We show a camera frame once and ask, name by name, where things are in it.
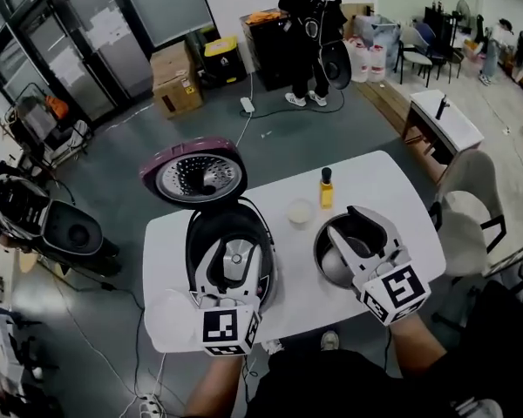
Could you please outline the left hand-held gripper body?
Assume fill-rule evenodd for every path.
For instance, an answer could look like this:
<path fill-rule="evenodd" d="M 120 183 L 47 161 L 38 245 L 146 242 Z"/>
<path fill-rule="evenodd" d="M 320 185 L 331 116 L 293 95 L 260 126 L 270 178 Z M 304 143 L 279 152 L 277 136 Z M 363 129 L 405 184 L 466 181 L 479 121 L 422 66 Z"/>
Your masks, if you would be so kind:
<path fill-rule="evenodd" d="M 255 294 L 190 293 L 196 306 L 196 336 L 213 357 L 251 353 L 262 322 L 261 301 Z"/>

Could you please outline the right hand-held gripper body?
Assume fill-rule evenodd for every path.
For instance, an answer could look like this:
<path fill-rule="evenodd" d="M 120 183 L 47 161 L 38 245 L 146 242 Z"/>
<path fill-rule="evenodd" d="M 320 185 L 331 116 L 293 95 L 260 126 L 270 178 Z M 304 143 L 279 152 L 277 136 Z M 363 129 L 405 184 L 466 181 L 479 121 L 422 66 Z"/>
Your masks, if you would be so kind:
<path fill-rule="evenodd" d="M 415 313 L 431 294 L 429 283 L 414 269 L 405 246 L 383 258 L 355 256 L 350 270 L 358 300 L 386 327 Z"/>

